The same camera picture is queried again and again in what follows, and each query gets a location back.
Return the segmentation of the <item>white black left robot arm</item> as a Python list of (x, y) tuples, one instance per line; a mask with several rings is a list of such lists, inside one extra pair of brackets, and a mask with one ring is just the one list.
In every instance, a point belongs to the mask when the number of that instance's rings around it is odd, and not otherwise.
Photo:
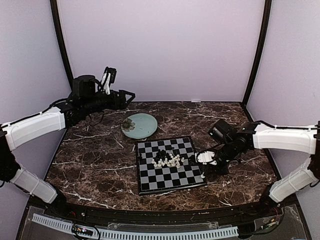
[(77, 125), (86, 117), (103, 110), (124, 110), (136, 97), (126, 90), (111, 90), (116, 70), (107, 68), (102, 80), (93, 75), (81, 75), (72, 81), (67, 98), (54, 101), (44, 111), (0, 126), (0, 180), (11, 183), (51, 205), (60, 218), (71, 213), (65, 196), (50, 183), (26, 170), (16, 161), (13, 151), (19, 146), (48, 133)]

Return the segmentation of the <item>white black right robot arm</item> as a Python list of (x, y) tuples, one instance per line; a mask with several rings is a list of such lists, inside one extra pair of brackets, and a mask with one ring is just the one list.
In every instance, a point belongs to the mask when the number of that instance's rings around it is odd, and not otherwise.
[(208, 134), (222, 147), (215, 151), (212, 161), (221, 169), (238, 155), (249, 150), (285, 150), (308, 154), (309, 157), (287, 176), (265, 190), (255, 213), (266, 217), (288, 196), (320, 180), (320, 125), (279, 126), (263, 120), (247, 122), (236, 128), (218, 120)]

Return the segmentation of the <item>black grey chessboard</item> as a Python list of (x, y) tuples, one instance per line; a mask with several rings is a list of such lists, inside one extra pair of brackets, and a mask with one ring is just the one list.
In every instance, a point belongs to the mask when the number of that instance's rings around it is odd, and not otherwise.
[[(140, 163), (138, 150), (146, 147), (165, 146), (178, 149), (186, 158), (181, 167), (154, 167), (151, 163)], [(195, 147), (190, 136), (140, 141), (135, 144), (138, 194), (140, 196), (166, 193), (207, 185), (201, 178), (202, 168), (195, 161)]]

